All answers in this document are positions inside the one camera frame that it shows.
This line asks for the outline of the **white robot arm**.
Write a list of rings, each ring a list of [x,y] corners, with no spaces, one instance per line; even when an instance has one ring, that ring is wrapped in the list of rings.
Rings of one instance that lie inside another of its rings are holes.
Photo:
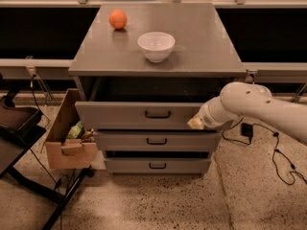
[[[201,106],[188,126],[198,130],[216,128],[239,117],[261,120],[307,145],[307,105],[277,100],[259,84],[227,84],[218,97]]]

